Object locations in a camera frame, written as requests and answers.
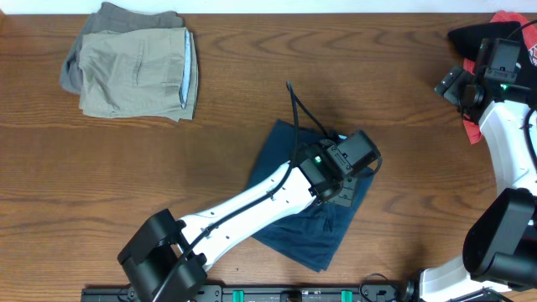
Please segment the navy blue shorts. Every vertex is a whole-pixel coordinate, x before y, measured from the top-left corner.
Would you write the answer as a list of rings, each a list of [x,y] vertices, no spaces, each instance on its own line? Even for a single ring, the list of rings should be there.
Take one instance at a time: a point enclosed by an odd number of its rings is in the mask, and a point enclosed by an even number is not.
[[[294,127],[287,122],[276,121],[246,187],[249,189],[268,178],[289,159],[294,146]],[[350,207],[332,203],[309,206],[296,215],[266,226],[253,234],[253,238],[311,270],[326,270],[372,182],[373,177],[370,176],[354,185],[354,201]]]

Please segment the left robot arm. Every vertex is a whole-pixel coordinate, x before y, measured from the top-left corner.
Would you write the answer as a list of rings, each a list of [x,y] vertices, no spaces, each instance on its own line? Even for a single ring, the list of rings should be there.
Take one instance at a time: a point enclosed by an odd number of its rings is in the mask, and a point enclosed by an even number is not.
[[[295,161],[219,206],[173,218],[153,214],[117,260],[142,301],[187,301],[226,252],[267,225],[339,195],[357,171],[362,151],[323,139],[302,148]]]

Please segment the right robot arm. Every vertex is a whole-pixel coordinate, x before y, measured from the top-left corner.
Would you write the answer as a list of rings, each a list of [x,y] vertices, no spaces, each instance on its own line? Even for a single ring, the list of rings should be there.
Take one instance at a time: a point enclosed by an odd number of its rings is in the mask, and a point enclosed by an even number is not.
[[[498,196],[471,227],[462,254],[409,281],[402,301],[505,301],[536,286],[536,105],[515,84],[518,65],[472,74],[453,67],[436,87],[478,125]]]

